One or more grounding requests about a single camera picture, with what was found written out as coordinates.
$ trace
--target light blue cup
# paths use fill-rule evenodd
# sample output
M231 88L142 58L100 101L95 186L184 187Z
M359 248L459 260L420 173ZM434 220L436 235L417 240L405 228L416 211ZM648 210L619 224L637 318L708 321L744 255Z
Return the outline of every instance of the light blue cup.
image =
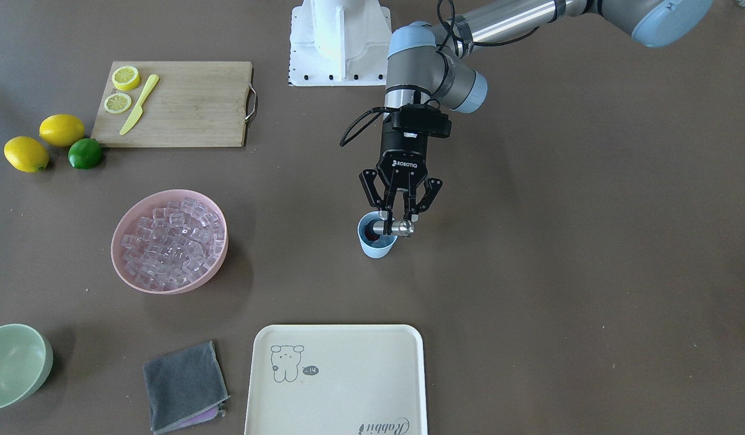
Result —
M47 379L53 350L27 325L0 326L0 408L31 396Z
M364 215L359 221L359 226L356 228L356 233L359 236L359 243L361 244L361 250L367 254L367 257L371 259L383 258L386 254L391 251L391 247L396 242L397 236L395 235L381 235L380 239L374 242L367 239L364 235L364 228L373 221L381 221L380 214L377 211L371 211Z

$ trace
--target lemon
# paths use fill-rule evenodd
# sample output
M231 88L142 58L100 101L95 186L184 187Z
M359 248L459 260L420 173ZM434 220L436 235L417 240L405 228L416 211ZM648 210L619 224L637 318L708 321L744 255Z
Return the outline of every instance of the lemon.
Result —
M98 165L101 157L101 146L97 140L78 140L69 149L69 163L79 170L89 170Z
M52 146L71 146L85 137L85 124L73 115L53 115L42 121L39 135Z
M123 113L128 110L131 104L131 97L129 94L112 94L104 101L104 110L109 113Z
M121 91L130 91L141 83L141 77L138 76L138 69L135 69L135 66L121 66L113 72L112 83Z
M50 154L35 138L18 136L4 144L4 156L16 170L38 172L47 167Z

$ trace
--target brown table surface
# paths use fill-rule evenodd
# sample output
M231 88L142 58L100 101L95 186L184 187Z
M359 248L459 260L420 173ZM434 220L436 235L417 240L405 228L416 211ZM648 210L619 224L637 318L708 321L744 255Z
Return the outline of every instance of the brown table surface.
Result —
M435 3L383 5L401 27ZM445 187L375 261L355 225L379 124L337 141L383 88L287 86L298 5L0 2L0 325L38 328L56 357L0 435L149 433L143 363L206 340L228 413L184 431L242 433L256 333L344 323L421 332L435 435L745 433L745 8L715 0L658 50L583 16L476 53L488 99L431 141ZM247 146L10 167L3 144L46 116L91 131L113 60L252 61ZM142 294L110 239L171 188L215 200L231 247L201 289Z

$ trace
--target wooden cutting board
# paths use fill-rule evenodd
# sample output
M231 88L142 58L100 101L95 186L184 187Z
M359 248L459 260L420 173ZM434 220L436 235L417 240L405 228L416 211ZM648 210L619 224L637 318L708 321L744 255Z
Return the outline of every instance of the wooden cutting board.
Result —
M115 69L125 65L137 67L141 77L131 91L112 84ZM113 62L91 138L123 148L243 146L252 72L251 62ZM135 105L149 74L159 75L160 81L137 124L120 135L131 109L113 115L104 110L104 100L123 92Z

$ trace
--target green bowl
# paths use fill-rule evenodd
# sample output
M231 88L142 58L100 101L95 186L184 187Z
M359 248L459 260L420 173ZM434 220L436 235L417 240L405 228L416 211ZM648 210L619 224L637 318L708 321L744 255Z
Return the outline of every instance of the green bowl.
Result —
M53 350L35 328L0 326L0 408L31 396L52 366Z

